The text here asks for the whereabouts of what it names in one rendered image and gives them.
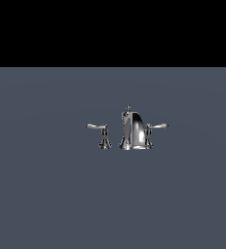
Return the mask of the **chrome faucet spout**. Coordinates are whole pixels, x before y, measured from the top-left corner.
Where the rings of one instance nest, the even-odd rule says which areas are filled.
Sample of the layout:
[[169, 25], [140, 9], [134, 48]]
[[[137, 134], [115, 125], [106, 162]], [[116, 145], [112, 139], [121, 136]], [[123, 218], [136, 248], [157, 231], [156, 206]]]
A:
[[122, 113], [124, 126], [123, 139], [119, 144], [122, 150], [144, 150], [148, 148], [146, 142], [146, 132], [142, 118], [137, 112], [131, 111], [131, 106], [126, 107]]

